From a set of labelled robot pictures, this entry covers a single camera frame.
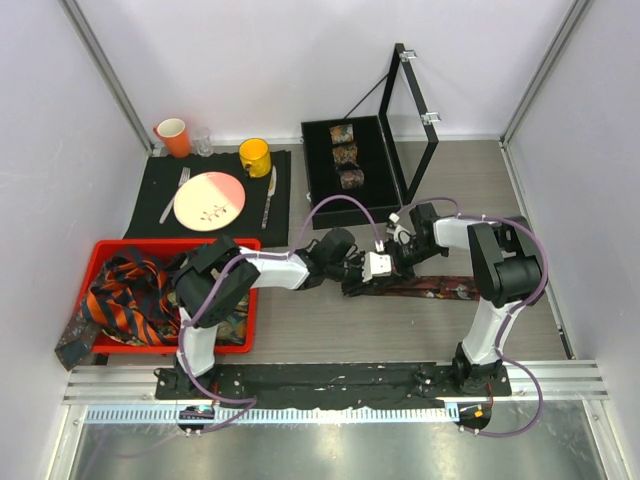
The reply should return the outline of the dark red patterned tie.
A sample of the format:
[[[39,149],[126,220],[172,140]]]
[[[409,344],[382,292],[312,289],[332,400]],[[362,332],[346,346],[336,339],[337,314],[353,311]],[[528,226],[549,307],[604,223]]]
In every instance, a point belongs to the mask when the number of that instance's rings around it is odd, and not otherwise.
[[[378,286],[370,296],[415,297],[441,300],[479,301],[481,296],[470,276],[418,276]]]

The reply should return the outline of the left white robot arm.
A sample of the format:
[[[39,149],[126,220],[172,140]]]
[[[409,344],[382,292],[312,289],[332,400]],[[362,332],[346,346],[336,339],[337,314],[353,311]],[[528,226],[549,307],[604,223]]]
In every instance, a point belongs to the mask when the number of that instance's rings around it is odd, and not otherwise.
[[[241,247],[228,236],[203,246],[172,281],[180,315],[174,362],[179,388],[193,399],[211,391],[219,325],[251,289],[306,290],[326,279],[371,280],[368,266],[357,267],[347,259],[354,247],[353,235],[340,227],[305,248],[287,253]]]

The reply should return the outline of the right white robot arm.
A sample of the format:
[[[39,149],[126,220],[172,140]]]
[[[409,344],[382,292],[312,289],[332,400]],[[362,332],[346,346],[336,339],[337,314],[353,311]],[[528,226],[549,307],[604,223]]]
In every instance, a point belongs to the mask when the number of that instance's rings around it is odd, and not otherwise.
[[[499,382],[504,343],[520,312],[536,302],[548,282],[548,261],[528,221],[458,213],[441,216],[430,202],[407,207],[413,225],[400,225],[400,212],[388,217],[386,248],[397,272],[451,249],[469,253],[478,307],[450,366],[437,373],[458,394],[484,395]]]

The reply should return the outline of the rolled tie bottom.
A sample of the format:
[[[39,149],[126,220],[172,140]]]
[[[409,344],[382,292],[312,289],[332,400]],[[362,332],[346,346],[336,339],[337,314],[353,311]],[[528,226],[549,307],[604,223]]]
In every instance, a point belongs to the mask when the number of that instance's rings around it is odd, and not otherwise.
[[[354,190],[364,186],[365,175],[359,168],[340,170],[338,177],[343,190]]]

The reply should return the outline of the rolled tie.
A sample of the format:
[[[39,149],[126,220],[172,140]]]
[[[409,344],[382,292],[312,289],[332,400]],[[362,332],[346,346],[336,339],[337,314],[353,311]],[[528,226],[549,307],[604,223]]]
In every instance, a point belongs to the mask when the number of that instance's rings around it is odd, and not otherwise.
[[[337,167],[356,165],[358,148],[355,142],[345,143],[332,148],[334,164]]]
[[[359,168],[340,170],[338,177],[343,190],[354,190],[364,186],[365,175]]]
[[[354,141],[354,128],[351,123],[335,125],[329,128],[331,143],[343,145]]]

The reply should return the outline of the black placemat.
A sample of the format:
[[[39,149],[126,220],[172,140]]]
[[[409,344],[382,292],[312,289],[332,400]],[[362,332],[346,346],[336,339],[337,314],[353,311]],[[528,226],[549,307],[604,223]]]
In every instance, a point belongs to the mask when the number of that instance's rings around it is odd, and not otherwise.
[[[284,247],[289,237],[291,153],[271,154],[276,189],[267,224],[270,177],[248,177],[236,153],[147,160],[127,238],[255,238]]]

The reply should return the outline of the black tie box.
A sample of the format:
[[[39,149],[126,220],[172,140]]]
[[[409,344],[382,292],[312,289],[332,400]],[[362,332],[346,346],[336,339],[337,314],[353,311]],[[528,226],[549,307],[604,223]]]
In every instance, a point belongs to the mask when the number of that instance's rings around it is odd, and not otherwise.
[[[330,129],[339,125],[353,127],[357,147],[356,164],[363,172],[360,186],[344,189],[334,163]],[[376,116],[308,121],[301,124],[303,151],[307,168],[311,203],[333,195],[348,195],[358,200],[377,223],[383,223],[401,206],[401,191],[387,154],[386,142]]]

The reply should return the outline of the rolled tie middle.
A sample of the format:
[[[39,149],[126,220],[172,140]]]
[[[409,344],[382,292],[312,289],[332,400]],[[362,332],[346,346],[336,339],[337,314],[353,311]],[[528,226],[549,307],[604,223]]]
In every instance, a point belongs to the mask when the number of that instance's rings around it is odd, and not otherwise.
[[[355,142],[345,143],[332,148],[334,164],[337,167],[356,165],[358,148]]]

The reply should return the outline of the teal floral tie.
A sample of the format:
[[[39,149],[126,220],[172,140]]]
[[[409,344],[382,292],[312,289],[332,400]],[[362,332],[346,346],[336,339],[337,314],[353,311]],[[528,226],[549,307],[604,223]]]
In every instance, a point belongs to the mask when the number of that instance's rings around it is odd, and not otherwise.
[[[232,313],[218,326],[217,345],[244,345],[247,338],[249,295],[246,294]]]

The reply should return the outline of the silver knife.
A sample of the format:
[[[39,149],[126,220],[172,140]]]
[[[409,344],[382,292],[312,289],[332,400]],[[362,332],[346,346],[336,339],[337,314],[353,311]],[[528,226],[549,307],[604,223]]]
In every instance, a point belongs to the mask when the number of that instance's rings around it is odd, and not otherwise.
[[[265,230],[267,228],[268,218],[270,213],[270,206],[271,206],[272,198],[275,194],[276,185],[277,185],[277,168],[275,165],[273,165],[271,168],[271,175],[269,178],[269,185],[268,185],[265,205],[263,209],[263,215],[261,220],[261,230]]]

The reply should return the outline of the rolled tie top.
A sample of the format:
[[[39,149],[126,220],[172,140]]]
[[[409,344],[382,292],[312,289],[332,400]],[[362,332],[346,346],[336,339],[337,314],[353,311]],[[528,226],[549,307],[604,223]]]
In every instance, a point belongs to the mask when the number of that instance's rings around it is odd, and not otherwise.
[[[331,143],[343,145],[354,141],[354,128],[351,123],[335,125],[329,128]]]

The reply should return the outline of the yellow mug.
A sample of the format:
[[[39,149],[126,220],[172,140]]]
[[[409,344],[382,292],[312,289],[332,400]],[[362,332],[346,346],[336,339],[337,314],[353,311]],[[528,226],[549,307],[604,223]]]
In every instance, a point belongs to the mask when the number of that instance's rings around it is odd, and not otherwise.
[[[270,147],[260,138],[245,140],[238,149],[242,167],[250,178],[267,176],[272,168]]]

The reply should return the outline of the pink cream plate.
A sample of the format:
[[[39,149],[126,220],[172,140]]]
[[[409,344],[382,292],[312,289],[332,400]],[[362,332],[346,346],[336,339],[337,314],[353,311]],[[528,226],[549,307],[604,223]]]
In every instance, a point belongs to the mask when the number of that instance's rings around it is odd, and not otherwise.
[[[245,189],[237,178],[222,172],[206,172],[180,188],[173,213],[186,229],[211,232],[233,223],[242,213],[245,202]]]

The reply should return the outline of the black box lid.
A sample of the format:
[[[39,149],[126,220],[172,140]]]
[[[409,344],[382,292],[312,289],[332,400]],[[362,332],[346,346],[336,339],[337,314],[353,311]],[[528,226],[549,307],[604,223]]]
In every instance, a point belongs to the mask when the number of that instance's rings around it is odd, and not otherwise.
[[[392,48],[378,110],[386,151],[403,204],[414,200],[439,137],[440,114],[427,106],[414,70],[415,50],[397,43]]]

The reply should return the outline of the silver fork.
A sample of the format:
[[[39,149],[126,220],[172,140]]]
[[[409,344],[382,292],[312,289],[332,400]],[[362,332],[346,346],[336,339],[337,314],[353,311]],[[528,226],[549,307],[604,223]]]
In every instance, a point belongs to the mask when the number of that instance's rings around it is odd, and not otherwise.
[[[161,216],[159,218],[159,221],[158,221],[159,224],[164,224],[165,223],[166,219],[168,218],[168,216],[169,216],[169,214],[170,214],[170,212],[171,212],[171,210],[173,208],[173,205],[174,205],[174,202],[175,202],[175,198],[176,198],[176,195],[177,195],[178,191],[180,190],[180,188],[184,184],[186,184],[189,181],[190,176],[191,176],[191,169],[189,167],[183,167],[182,171],[181,171],[181,174],[180,174],[180,178],[178,180],[176,191],[174,192],[174,194],[171,197],[170,201],[167,203],[166,207],[164,208],[164,210],[163,210],[163,212],[162,212],[162,214],[161,214]]]

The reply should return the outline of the clear glass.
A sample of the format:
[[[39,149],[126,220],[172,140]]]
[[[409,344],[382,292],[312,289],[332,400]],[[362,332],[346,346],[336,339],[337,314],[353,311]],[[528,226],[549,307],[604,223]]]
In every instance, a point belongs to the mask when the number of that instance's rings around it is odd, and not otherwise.
[[[214,153],[211,142],[211,132],[207,127],[199,127],[193,132],[193,145],[195,152],[201,157],[209,157]]]

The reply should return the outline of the orange navy striped tie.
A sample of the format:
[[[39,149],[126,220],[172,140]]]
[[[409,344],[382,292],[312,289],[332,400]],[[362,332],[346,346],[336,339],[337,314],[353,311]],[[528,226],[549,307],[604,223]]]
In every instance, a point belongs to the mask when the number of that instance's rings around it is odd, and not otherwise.
[[[79,313],[122,343],[174,346],[180,320],[171,281],[185,260],[184,253],[163,259],[125,247],[103,264]]]

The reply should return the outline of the orange cup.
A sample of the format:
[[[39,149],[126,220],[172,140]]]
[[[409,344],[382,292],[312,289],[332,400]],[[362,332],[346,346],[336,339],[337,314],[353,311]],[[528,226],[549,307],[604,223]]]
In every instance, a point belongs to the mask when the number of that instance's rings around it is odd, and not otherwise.
[[[153,127],[153,132],[173,157],[185,158],[190,154],[191,142],[186,123],[182,119],[169,118],[163,120]]]

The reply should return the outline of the red plastic bin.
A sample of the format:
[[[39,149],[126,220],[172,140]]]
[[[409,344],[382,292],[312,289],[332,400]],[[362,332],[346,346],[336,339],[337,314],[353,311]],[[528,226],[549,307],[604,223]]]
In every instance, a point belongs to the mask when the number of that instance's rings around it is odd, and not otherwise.
[[[84,280],[78,294],[78,300],[83,298],[103,264],[126,247],[134,247],[140,252],[144,252],[158,259],[167,259],[181,252],[193,250],[201,245],[211,244],[213,242],[215,242],[214,238],[127,238],[120,240],[101,240],[95,244],[91,253]],[[258,290],[251,289],[248,293],[248,318],[245,341],[241,345],[217,344],[215,347],[216,355],[241,355],[247,354],[252,350],[255,339],[257,312]],[[94,354],[104,355],[140,354],[167,356],[174,354],[176,347],[126,345],[111,339],[105,334],[100,334],[94,343],[92,352]]]

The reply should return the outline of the navy speckled tie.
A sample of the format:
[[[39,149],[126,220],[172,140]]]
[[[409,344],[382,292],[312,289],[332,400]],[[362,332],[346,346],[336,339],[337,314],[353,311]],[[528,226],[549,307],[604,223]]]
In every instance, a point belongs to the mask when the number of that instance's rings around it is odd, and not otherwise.
[[[59,338],[55,354],[66,371],[71,371],[91,354],[102,327],[91,319],[74,314]]]

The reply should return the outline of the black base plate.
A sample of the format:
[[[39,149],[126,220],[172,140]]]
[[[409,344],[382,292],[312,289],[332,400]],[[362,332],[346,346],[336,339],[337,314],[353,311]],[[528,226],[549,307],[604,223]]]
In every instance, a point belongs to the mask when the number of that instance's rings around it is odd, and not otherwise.
[[[445,397],[508,397],[502,365],[461,379],[446,363],[222,364],[193,384],[180,365],[157,368],[158,400],[217,401],[224,407],[252,403],[269,410],[430,408]]]

